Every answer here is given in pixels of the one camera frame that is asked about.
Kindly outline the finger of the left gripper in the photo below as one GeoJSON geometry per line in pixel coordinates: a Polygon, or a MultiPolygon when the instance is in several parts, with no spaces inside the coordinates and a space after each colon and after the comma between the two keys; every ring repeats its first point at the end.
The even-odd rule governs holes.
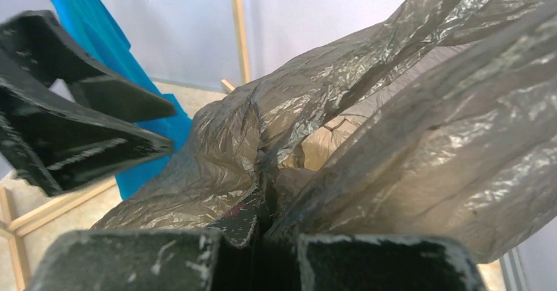
{"type": "Polygon", "coordinates": [[[1,153],[48,196],[167,156],[173,142],[69,101],[1,53],[1,153]]]}
{"type": "Polygon", "coordinates": [[[177,113],[168,100],[90,56],[51,11],[24,11],[2,22],[1,48],[45,87],[61,79],[78,104],[97,112],[126,122],[145,122],[177,113]]]}

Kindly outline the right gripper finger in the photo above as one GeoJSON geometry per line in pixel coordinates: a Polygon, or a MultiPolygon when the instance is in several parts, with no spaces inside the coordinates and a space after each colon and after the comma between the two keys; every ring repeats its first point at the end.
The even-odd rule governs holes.
{"type": "Polygon", "coordinates": [[[251,246],[258,235],[262,198],[260,189],[252,189],[243,199],[206,228],[219,231],[227,243],[235,248],[251,246]]]}

